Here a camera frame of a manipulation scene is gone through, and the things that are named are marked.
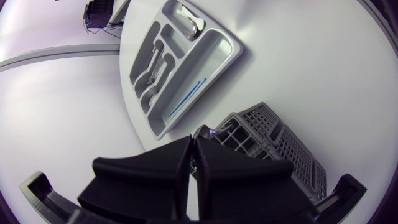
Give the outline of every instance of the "black cable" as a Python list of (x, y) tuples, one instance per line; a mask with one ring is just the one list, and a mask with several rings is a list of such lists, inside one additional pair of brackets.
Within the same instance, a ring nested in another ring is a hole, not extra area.
[(93, 31), (91, 31), (91, 30), (89, 30), (89, 29), (87, 29), (87, 30), (88, 30), (88, 32), (91, 32), (92, 34), (97, 34), (98, 31), (100, 31), (100, 29), (102, 29), (102, 28), (99, 28), (96, 32), (93, 32)]
[(101, 28), (104, 32), (106, 32), (107, 34), (109, 34), (109, 35), (112, 35), (112, 36), (114, 36), (114, 37), (117, 37), (117, 38), (119, 38), (120, 39), (120, 37), (118, 37), (118, 36), (116, 36), (116, 35), (113, 35), (113, 34), (111, 34), (110, 32), (108, 32), (108, 31), (106, 31), (106, 30), (104, 30), (104, 28)]

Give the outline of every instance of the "plastic grid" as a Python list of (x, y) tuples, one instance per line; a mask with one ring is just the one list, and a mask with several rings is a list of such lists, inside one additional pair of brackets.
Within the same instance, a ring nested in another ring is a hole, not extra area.
[(315, 171), (317, 172), (317, 191), (315, 196), (317, 200), (321, 200), (326, 197), (326, 171), (322, 168), (318, 161), (315, 161)]
[(261, 103), (254, 106), (254, 109), (252, 107), (241, 111), (239, 115), (265, 139), (270, 128), (279, 121), (279, 118), (270, 110), (264, 103)]
[(241, 125), (234, 117), (231, 117), (224, 126), (232, 124), (233, 128), (223, 134), (215, 136), (212, 140), (226, 146), (236, 152), (258, 159), (271, 159), (270, 155), (261, 144)]
[[(325, 198), (327, 194), (326, 171), (292, 130), (284, 126), (275, 146), (267, 145), (268, 141), (263, 142), (268, 139), (267, 132), (278, 122), (278, 116), (274, 115), (274, 112), (265, 103), (259, 103), (238, 114), (232, 113), (218, 128), (223, 128), (231, 123), (233, 127), (212, 140), (249, 157), (292, 161), (294, 174), (299, 179), (297, 184), (309, 190), (310, 200), (317, 202)], [(195, 172), (195, 161), (193, 161), (191, 173)]]
[(283, 159), (288, 159), (293, 162), (294, 172), (297, 177), (311, 189), (312, 184), (312, 156), (308, 155), (305, 149), (292, 137), (289, 129), (284, 129), (282, 137), (278, 145), (275, 146), (275, 151)]

